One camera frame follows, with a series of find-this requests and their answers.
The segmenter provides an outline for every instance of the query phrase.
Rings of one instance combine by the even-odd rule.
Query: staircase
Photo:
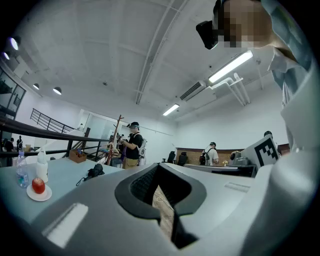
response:
[[[34,108],[32,109],[30,119],[35,121],[37,125],[40,125],[45,130],[57,132],[60,134],[67,134],[72,130],[75,130],[75,128],[54,120]]]

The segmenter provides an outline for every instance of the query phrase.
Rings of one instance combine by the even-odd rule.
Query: white bottle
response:
[[[36,176],[43,180],[44,183],[48,182],[48,162],[44,148],[41,148],[38,153],[38,158],[35,164]]]

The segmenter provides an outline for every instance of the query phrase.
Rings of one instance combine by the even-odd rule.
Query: plastic bottle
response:
[[[18,185],[25,189],[29,185],[29,177],[27,172],[27,162],[25,159],[25,152],[19,151],[18,159],[16,160],[16,175],[18,180]]]

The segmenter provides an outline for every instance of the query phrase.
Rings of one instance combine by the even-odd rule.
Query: gray table surface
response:
[[[68,158],[48,161],[48,185],[52,190],[52,196],[47,201],[34,201],[28,195],[26,188],[18,186],[16,167],[0,168],[0,193],[8,210],[28,223],[31,223],[38,214],[55,201],[76,188],[77,182],[82,177],[87,177],[88,170],[97,163],[86,160],[75,163]],[[103,166],[105,175],[121,171],[121,168]],[[28,164],[27,172],[29,181],[36,177],[36,164]]]

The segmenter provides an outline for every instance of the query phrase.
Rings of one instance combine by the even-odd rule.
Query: ceiling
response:
[[[57,97],[52,89],[59,86],[60,97],[74,104],[85,101],[87,94],[74,99],[72,92],[86,89],[161,115],[179,104],[179,97],[197,81],[208,83],[210,75],[247,51],[224,43],[212,50],[204,47],[196,25],[212,18],[215,1],[42,1],[16,29],[21,37],[17,54],[29,68],[22,80],[31,88],[38,83],[38,93],[49,97]],[[245,85],[259,78],[256,60],[261,60],[264,76],[273,55],[271,47],[252,52],[254,58],[234,70]],[[11,69],[18,65],[15,59],[7,64]],[[218,99],[231,93],[225,86],[214,92]],[[182,104],[168,118],[192,110]]]

